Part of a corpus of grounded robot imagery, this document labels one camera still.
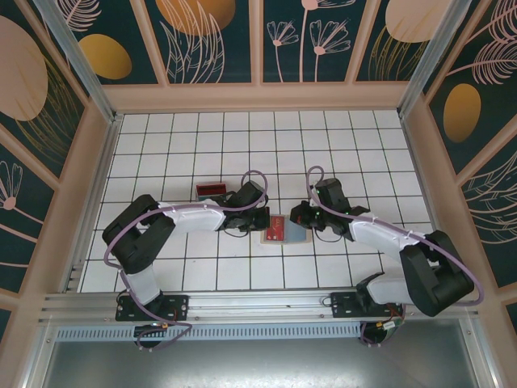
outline purple cable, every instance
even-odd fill
[[[455,306],[476,306],[476,305],[479,305],[481,302],[483,302],[483,299],[485,299],[485,290],[481,286],[480,281],[474,276],[474,274],[467,267],[465,267],[465,265],[463,263],[461,263],[456,257],[451,255],[449,252],[445,251],[443,248],[437,246],[436,244],[432,243],[431,241],[427,241],[426,239],[424,239],[424,238],[422,238],[420,236],[417,236],[416,234],[413,234],[411,232],[408,232],[407,230],[403,230],[401,228],[398,228],[395,225],[391,225],[388,222],[379,220],[378,218],[375,218],[375,217],[374,218],[369,218],[369,217],[361,217],[361,216],[351,216],[350,214],[336,212],[335,210],[329,209],[325,205],[323,205],[320,202],[319,198],[317,198],[317,196],[313,193],[313,191],[310,188],[310,174],[314,170],[319,170],[320,171],[320,178],[319,178],[318,182],[320,182],[323,179],[323,176],[325,175],[325,172],[323,171],[323,168],[321,166],[312,166],[312,167],[309,168],[309,170],[307,171],[307,174],[305,176],[305,185],[307,187],[307,193],[309,194],[310,198],[314,201],[314,203],[316,203],[316,205],[318,205],[320,208],[322,208],[326,212],[328,212],[330,214],[333,214],[335,216],[342,217],[342,218],[349,218],[349,219],[354,220],[354,221],[371,222],[372,224],[377,224],[377,225],[383,226],[384,228],[393,230],[393,231],[401,234],[402,236],[406,236],[408,238],[413,238],[413,239],[415,239],[415,240],[417,240],[417,241],[419,241],[421,243],[426,244],[430,248],[432,248],[435,251],[441,253],[447,259],[451,260],[455,265],[457,265],[461,269],[461,271],[463,271],[465,273],[465,275],[467,275],[470,278],[470,280],[477,287],[478,296],[477,296],[477,299],[475,301],[457,302],[454,305]]]
[[[247,206],[242,206],[241,208],[226,208],[226,207],[222,207],[222,206],[215,206],[215,205],[204,205],[204,204],[183,204],[183,205],[173,205],[173,206],[167,206],[165,208],[160,208],[160,209],[155,209],[155,210],[151,210],[150,212],[147,212],[145,214],[142,214],[140,215],[139,217],[135,218],[133,221],[131,221],[127,226],[125,226],[116,236],[115,238],[108,244],[107,246],[107,249],[106,249],[106,252],[104,252],[104,263],[108,266],[108,267],[113,267],[113,268],[116,268],[119,272],[120,272],[120,278],[122,279],[122,281],[124,282],[124,285],[126,286],[126,289],[128,290],[129,292],[129,295],[131,296],[131,298],[134,300],[134,302],[137,304],[137,306],[140,308],[140,310],[142,310],[144,313],[146,313],[149,317],[151,318],[154,318],[156,319],[157,321],[159,322],[164,322],[164,323],[167,323],[171,326],[183,326],[183,327],[186,327],[187,329],[182,331],[181,333],[179,333],[177,336],[175,336],[173,339],[171,339],[170,341],[166,341],[165,343],[160,343],[159,345],[155,346],[154,349],[155,350],[159,350],[159,349],[163,349],[163,348],[166,348],[168,346],[171,346],[174,342],[176,342],[177,340],[179,340],[179,338],[183,337],[184,335],[186,335],[190,330],[192,330],[192,325],[190,323],[178,323],[176,321],[172,321],[172,320],[169,320],[169,319],[165,319],[165,318],[162,318],[162,317],[158,317],[157,315],[151,313],[149,310],[147,310],[141,303],[140,301],[137,299],[137,296],[135,295],[135,293],[131,290],[131,288],[129,287],[129,283],[128,283],[128,278],[126,277],[126,274],[124,273],[124,270],[122,269],[122,267],[119,265],[119,264],[116,264],[116,263],[111,263],[109,261],[109,254],[111,252],[111,250],[113,249],[113,247],[119,242],[119,240],[126,234],[128,233],[128,231],[133,228],[136,224],[138,224],[138,222],[142,221],[142,220],[145,220],[146,218],[148,217],[151,217],[153,216],[154,214],[158,214],[158,213],[164,213],[164,212],[175,212],[176,210],[180,210],[180,209],[215,209],[215,210],[223,210],[223,211],[227,211],[227,212],[242,212],[244,210],[248,210],[248,209],[251,209],[251,208],[254,208],[256,205],[260,204],[264,198],[266,197],[266,193],[267,193],[267,187],[268,187],[268,184],[267,184],[267,178],[266,176],[260,172],[260,171],[257,171],[257,170],[249,170],[247,171],[241,178],[241,186],[244,182],[244,179],[245,177],[251,175],[251,174],[257,174],[257,175],[260,175],[262,177],[262,179],[264,179],[264,191],[262,193],[262,195],[251,205],[247,205]],[[139,338],[137,339],[137,343],[139,345],[139,347],[142,349],[142,347],[140,346],[140,338],[143,336],[143,335],[146,335],[146,334],[149,334],[151,332],[155,332],[157,329],[151,329],[151,330],[148,330],[148,331],[144,331],[143,333],[141,333],[141,335],[139,336]]]

